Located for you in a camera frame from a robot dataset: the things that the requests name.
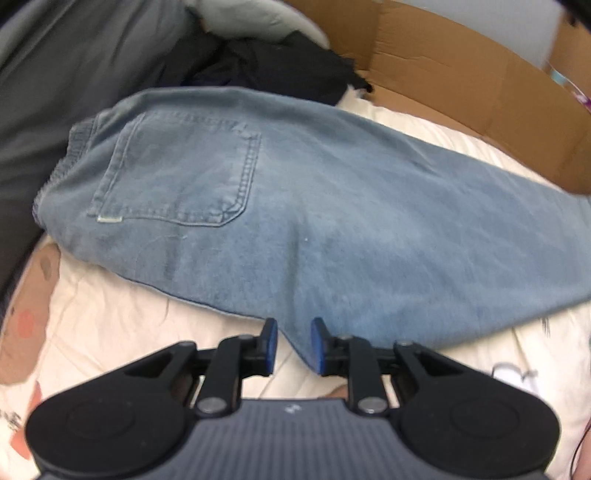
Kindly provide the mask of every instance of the back pocket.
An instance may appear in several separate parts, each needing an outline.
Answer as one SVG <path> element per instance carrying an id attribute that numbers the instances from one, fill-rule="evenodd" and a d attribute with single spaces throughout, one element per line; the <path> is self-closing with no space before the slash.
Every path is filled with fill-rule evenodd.
<path id="1" fill-rule="evenodd" d="M 259 144 L 239 122 L 145 113 L 119 134 L 89 215 L 224 225 L 246 208 Z"/>

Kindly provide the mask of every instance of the cardboard box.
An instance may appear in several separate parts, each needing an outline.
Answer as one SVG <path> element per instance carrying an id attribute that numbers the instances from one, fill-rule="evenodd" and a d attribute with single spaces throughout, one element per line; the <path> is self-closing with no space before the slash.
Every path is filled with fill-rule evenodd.
<path id="1" fill-rule="evenodd" d="M 361 69 L 372 39 L 375 103 L 482 138 L 565 190 L 591 194 L 591 115 L 569 92 L 467 27 L 384 1 L 326 0 L 307 12 Z"/>
<path id="2" fill-rule="evenodd" d="M 569 14 L 558 26 L 549 64 L 591 98 L 591 33 Z"/>

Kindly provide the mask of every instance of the pocket stitching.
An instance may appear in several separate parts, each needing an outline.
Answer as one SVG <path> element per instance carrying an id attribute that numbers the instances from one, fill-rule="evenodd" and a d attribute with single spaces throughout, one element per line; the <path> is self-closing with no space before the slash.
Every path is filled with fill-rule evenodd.
<path id="1" fill-rule="evenodd" d="M 92 216 L 100 216 L 101 211 L 105 206 L 105 199 L 107 195 L 113 189 L 113 185 L 115 184 L 115 180 L 119 176 L 119 172 L 121 171 L 121 166 L 123 165 L 123 159 L 125 158 L 125 154 L 129 148 L 129 144 L 131 143 L 131 139 L 134 136 L 135 131 L 138 129 L 140 123 L 143 121 L 145 117 L 145 113 L 142 113 L 138 118 L 135 119 L 135 123 L 133 127 L 130 129 L 130 133 L 127 137 L 120 136 L 115 143 L 115 148 L 113 150 L 113 154 L 111 155 L 111 159 L 109 160 L 109 164 L 105 170 L 105 174 L 101 178 L 99 182 L 99 186 L 96 189 L 95 194 L 92 196 L 92 200 L 90 201 L 90 209 L 88 210 L 88 215 Z M 121 149 L 121 144 L 119 140 L 125 140 L 125 146 Z M 111 170 L 111 166 L 113 166 L 113 172 L 111 174 L 111 178 L 108 179 L 109 170 Z M 109 182 L 107 188 L 105 188 L 104 184 Z"/>
<path id="2" fill-rule="evenodd" d="M 95 195 L 91 200 L 91 207 L 88 210 L 88 215 L 97 217 L 101 216 L 101 213 L 105 208 L 106 198 L 108 194 L 111 193 L 115 181 L 119 176 L 119 172 L 121 171 L 121 168 L 124 164 L 124 158 L 128 152 L 131 140 L 133 139 L 136 130 L 139 128 L 139 126 L 146 118 L 147 113 L 148 112 L 144 112 L 139 117 L 137 117 L 137 119 L 135 119 L 133 127 L 129 130 L 129 134 L 127 136 L 123 136 L 122 138 L 120 137 L 120 139 L 118 139 L 118 141 L 116 142 L 115 149 L 113 151 L 111 160 L 109 161 L 109 165 L 107 167 L 107 170 L 110 170 L 111 167 L 113 167 L 114 170 L 112 177 L 109 179 L 109 186 L 105 189 L 103 185 L 106 181 L 105 177 L 108 173 L 106 171 L 105 175 L 100 181 L 99 187 L 97 188 Z M 109 215 L 107 216 L 107 218 L 113 217 L 113 220 L 117 219 L 118 221 L 121 221 L 123 219 L 121 217 L 125 215 L 127 218 L 163 220 L 167 222 L 178 223 L 181 225 L 223 226 L 231 220 L 235 219 L 237 216 L 239 216 L 244 211 L 248 200 L 248 195 L 252 184 L 252 177 L 254 175 L 255 170 L 254 167 L 257 158 L 256 152 L 258 151 L 258 147 L 260 146 L 261 134 L 258 132 L 245 131 L 244 127 L 234 129 L 233 127 L 238 126 L 239 122 L 228 119 L 200 117 L 192 115 L 190 113 L 181 114 L 179 112 L 166 112 L 165 114 L 161 112 L 152 112 L 150 116 L 161 119 L 173 116 L 176 118 L 176 121 L 181 122 L 183 124 L 200 123 L 206 125 L 224 125 L 226 127 L 229 127 L 229 132 L 232 132 L 238 135 L 238 137 L 241 137 L 243 140 L 246 140 L 248 142 L 248 146 L 246 148 L 246 156 L 244 159 L 241 179 L 238 183 L 236 200 L 231 206 L 221 210 L 220 213 L 213 213 L 209 211 L 203 212 L 203 214 L 198 215 L 195 213 L 185 212 L 183 210 L 174 210 L 173 212 L 169 213 L 168 209 L 134 209 L 129 206 L 121 206 L 118 208 L 119 215 Z M 123 149 L 121 148 L 119 140 L 125 140 L 125 146 L 123 147 Z M 180 215 L 184 216 L 185 219 L 181 220 L 179 218 Z"/>

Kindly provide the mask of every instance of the white wall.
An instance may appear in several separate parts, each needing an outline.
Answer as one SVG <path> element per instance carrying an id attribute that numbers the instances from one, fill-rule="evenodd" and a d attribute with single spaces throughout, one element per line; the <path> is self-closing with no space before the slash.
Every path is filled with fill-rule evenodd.
<path id="1" fill-rule="evenodd" d="M 561 6 L 555 0 L 400 0 L 461 23 L 541 67 L 550 56 Z"/>

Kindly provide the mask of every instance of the bed sheet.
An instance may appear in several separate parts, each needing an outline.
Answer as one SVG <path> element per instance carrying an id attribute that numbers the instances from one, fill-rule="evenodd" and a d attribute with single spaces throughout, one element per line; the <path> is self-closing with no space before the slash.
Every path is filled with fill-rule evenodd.
<path id="1" fill-rule="evenodd" d="M 339 108 L 551 185 L 483 141 L 373 106 L 352 91 Z M 42 399 L 171 343 L 190 339 L 211 348 L 227 336 L 257 333 L 262 325 L 169 299 L 65 252 L 60 256 L 50 239 L 35 249 L 21 283 L 0 337 L 0 479 L 5 480 L 28 480 L 37 473 L 22 427 Z M 531 391 L 555 409 L 562 435 L 548 474 L 566 480 L 591 416 L 590 335 L 591 303 L 586 303 L 443 353 Z M 341 379 L 311 372 L 280 337 L 275 375 L 248 379 L 243 396 L 310 398 L 341 385 Z"/>

